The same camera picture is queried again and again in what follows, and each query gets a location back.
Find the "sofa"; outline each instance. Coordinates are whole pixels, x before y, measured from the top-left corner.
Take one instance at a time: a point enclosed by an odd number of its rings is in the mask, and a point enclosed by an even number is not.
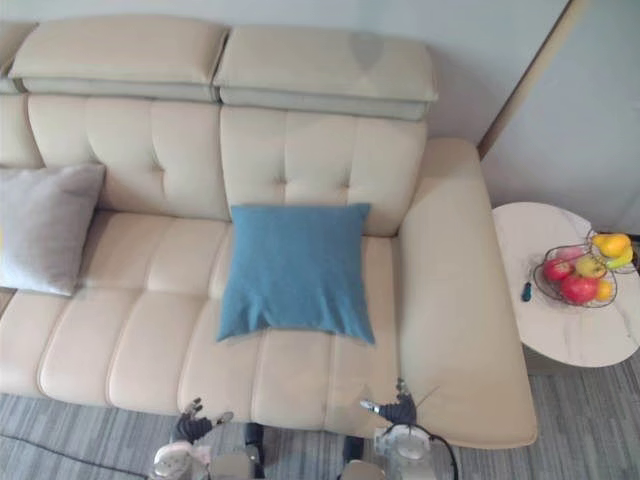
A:
[[[0,291],[0,392],[372,437],[359,401],[402,377],[452,444],[535,440],[477,151],[428,139],[425,45],[124,15],[5,22],[0,56],[0,168],[106,167],[75,293]],[[375,345],[215,341],[231,206],[358,202]]]

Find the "cable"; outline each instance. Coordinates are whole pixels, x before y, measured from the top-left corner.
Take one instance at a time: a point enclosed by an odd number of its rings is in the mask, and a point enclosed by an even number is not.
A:
[[[429,436],[429,440],[431,440],[431,441],[438,440],[439,442],[443,443],[444,446],[447,447],[447,451],[449,452],[449,457],[451,458],[451,467],[453,469],[453,480],[459,480],[458,462],[456,461],[456,456],[453,453],[453,448],[451,448],[451,445],[449,445],[449,442],[447,442],[440,435],[436,435],[435,433],[431,433],[429,430],[427,430],[426,428],[424,428],[421,425],[412,425],[410,423],[394,423],[393,425],[391,425],[389,428],[387,428],[385,430],[383,435],[387,435],[395,427],[398,427],[398,426],[409,427],[409,431],[411,431],[412,428],[417,428],[418,430],[422,430],[424,433],[426,433]]]
[[[147,479],[147,476],[142,475],[141,473],[133,472],[131,470],[125,470],[118,467],[111,467],[108,465],[100,465],[99,463],[94,463],[89,460],[84,460],[82,458],[74,457],[73,455],[69,455],[63,452],[59,452],[58,450],[45,447],[44,445],[40,445],[39,443],[32,442],[31,440],[27,440],[25,438],[14,437],[13,435],[6,435],[4,433],[0,433],[0,437],[6,438],[8,440],[14,440],[16,442],[26,443],[27,445],[31,445],[32,447],[39,448],[40,450],[44,450],[45,452],[53,453],[54,455],[59,455],[64,458],[68,458],[69,460],[73,460],[74,462],[82,463],[84,465],[89,465],[90,467],[97,467],[105,470],[111,470],[112,472],[124,473],[125,475],[131,475],[132,477],[142,478],[143,480]]]

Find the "throw pillow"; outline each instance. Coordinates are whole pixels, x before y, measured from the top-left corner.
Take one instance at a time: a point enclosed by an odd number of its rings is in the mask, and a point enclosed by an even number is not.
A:
[[[0,169],[0,287],[71,295],[102,165]]]
[[[218,340],[267,327],[373,344],[362,281],[370,205],[232,207],[234,251]]]

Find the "wall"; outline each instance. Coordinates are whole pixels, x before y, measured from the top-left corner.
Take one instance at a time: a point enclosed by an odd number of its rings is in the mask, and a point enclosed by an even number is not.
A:
[[[591,0],[482,162],[492,201],[640,234],[640,2]]]
[[[344,27],[426,41],[441,100],[432,136],[478,142],[566,0],[0,0],[2,19],[165,13],[230,24]]]

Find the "side table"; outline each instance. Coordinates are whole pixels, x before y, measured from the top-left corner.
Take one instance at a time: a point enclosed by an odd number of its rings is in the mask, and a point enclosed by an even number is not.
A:
[[[584,243],[590,223],[551,205],[519,202],[497,207],[493,217],[511,298],[530,374],[557,373],[571,367],[604,367],[640,347],[640,276],[616,275],[618,294],[611,305],[566,305],[542,293],[532,269],[547,250]],[[520,298],[525,282],[532,298]]]

